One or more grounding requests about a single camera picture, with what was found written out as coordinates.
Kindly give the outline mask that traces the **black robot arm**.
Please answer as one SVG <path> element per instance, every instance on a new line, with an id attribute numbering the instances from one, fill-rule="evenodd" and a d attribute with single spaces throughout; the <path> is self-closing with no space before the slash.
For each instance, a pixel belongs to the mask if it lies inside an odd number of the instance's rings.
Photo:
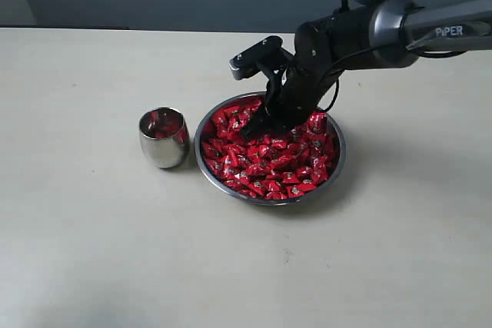
<path id="1" fill-rule="evenodd" d="M 491 0 L 419 8 L 411 0 L 338 12 L 305 22 L 294 52 L 272 35 L 229 61 L 234 78 L 262 72 L 264 101 L 241 129 L 250 140 L 303 124 L 346 70 L 406 68 L 418 58 L 451 58 L 491 48 Z"/>

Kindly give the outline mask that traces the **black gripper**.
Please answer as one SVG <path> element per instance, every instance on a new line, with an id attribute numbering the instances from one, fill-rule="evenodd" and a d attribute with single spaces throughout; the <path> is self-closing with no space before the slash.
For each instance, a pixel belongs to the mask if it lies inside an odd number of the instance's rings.
<path id="1" fill-rule="evenodd" d="M 263 134 L 280 137 L 303 124 L 317 109 L 320 100 L 333 86 L 333 75 L 313 75 L 296 68 L 286 68 L 285 82 L 280 72 L 268 72 L 264 107 L 259 107 L 241 128 L 245 140 Z"/>

